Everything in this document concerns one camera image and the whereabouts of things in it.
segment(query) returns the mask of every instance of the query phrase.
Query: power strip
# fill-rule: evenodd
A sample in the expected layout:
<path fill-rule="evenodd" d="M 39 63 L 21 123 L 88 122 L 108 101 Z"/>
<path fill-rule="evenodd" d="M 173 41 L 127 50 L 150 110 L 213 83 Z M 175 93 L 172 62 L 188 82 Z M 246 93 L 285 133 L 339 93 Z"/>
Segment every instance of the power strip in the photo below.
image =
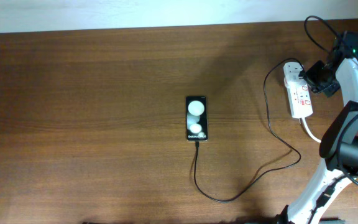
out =
<path fill-rule="evenodd" d="M 301 71 L 302 67 L 297 62 L 287 62 L 284 65 L 284 84 L 288 92 L 291 115 L 297 119 L 313 114 L 308 85 L 299 77 Z"/>

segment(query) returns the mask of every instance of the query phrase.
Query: smartphone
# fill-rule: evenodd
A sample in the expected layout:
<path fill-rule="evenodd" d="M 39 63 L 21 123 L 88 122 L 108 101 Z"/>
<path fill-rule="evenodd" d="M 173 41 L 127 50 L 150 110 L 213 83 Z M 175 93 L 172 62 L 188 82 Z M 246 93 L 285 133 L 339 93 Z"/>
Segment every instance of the smartphone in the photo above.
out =
<path fill-rule="evenodd" d="M 188 141 L 208 140 L 208 120 L 205 96 L 186 97 L 186 137 Z"/>

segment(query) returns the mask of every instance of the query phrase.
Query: white cord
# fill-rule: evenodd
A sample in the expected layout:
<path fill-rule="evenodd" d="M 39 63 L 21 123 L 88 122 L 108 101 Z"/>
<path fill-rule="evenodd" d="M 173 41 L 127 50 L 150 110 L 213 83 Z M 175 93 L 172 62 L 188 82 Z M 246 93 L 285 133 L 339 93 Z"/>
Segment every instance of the white cord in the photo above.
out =
<path fill-rule="evenodd" d="M 302 120 L 302 123 L 303 123 L 303 127 L 305 128 L 305 130 L 306 130 L 306 132 L 309 134 L 309 136 L 310 136 L 313 140 L 315 140 L 316 142 L 321 143 L 321 140 L 318 139 L 318 138 L 316 138 L 316 136 L 314 136 L 314 135 L 311 133 L 311 131 L 310 131 L 309 127 L 308 127 L 308 124 L 306 124 L 306 119 L 305 119 L 305 118 L 301 118 L 301 120 Z"/>

